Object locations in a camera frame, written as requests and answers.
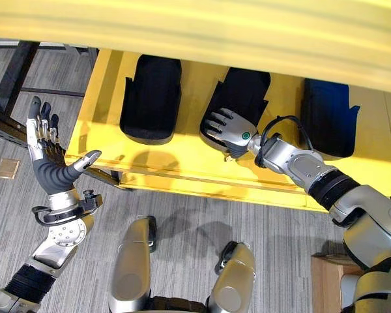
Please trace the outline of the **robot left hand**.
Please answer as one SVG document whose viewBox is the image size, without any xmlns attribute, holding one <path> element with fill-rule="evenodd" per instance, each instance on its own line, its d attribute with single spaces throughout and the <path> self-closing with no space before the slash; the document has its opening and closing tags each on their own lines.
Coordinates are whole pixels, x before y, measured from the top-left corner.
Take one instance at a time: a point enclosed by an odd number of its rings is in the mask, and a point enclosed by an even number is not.
<svg viewBox="0 0 391 313">
<path fill-rule="evenodd" d="M 66 165 L 66 151 L 59 141 L 59 116 L 51 113 L 49 102 L 34 96 L 26 120 L 27 147 L 39 185 L 49 194 L 74 189 L 74 182 L 102 154 L 92 150 Z"/>
</svg>

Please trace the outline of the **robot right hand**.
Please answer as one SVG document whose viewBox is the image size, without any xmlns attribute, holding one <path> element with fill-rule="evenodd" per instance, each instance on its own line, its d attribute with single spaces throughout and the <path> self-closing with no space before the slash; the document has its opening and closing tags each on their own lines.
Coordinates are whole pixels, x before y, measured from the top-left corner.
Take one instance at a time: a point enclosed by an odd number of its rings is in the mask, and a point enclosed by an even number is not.
<svg viewBox="0 0 391 313">
<path fill-rule="evenodd" d="M 201 132 L 234 159 L 248 151 L 250 140 L 258 134 L 253 123 L 228 108 L 211 111 L 201 123 Z"/>
</svg>

